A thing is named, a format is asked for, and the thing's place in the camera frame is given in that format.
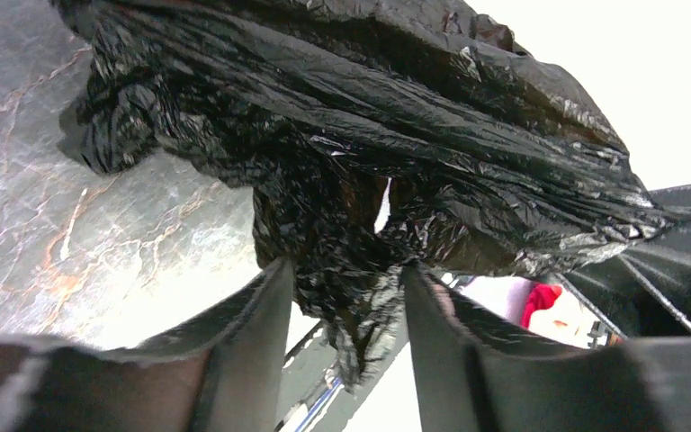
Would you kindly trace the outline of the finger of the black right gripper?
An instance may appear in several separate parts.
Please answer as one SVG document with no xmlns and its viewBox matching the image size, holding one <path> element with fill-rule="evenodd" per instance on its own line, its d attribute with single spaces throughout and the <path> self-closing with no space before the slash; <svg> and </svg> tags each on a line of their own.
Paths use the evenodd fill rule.
<svg viewBox="0 0 691 432">
<path fill-rule="evenodd" d="M 653 241 L 554 280 L 621 337 L 691 336 L 691 184 L 652 195 L 690 219 Z"/>
</svg>

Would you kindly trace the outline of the black plastic trash bag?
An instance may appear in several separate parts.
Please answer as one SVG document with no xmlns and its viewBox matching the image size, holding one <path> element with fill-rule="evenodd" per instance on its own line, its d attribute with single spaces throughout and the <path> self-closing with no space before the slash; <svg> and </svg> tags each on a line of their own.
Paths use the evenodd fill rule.
<svg viewBox="0 0 691 432">
<path fill-rule="evenodd" d="M 462 1 L 55 1 L 93 50 L 62 150 L 114 175 L 162 150 L 251 187 L 344 384 L 384 356 L 400 270 L 572 270 L 674 222 L 581 84 Z"/>
</svg>

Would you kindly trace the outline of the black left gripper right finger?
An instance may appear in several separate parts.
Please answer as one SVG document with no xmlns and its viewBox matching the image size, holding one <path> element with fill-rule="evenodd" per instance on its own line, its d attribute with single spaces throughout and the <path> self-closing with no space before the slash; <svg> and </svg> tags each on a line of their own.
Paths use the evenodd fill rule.
<svg viewBox="0 0 691 432">
<path fill-rule="evenodd" d="M 691 337 L 581 349 L 427 271 L 407 268 L 401 282 L 425 431 L 691 431 Z"/>
</svg>

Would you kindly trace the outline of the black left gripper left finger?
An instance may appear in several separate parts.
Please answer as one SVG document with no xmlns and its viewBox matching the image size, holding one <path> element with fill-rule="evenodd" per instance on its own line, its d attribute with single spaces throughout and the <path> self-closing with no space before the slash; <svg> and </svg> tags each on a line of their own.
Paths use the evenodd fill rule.
<svg viewBox="0 0 691 432">
<path fill-rule="evenodd" d="M 292 263 L 277 259 L 133 348 L 0 335 L 0 432 L 272 430 L 293 282 Z"/>
</svg>

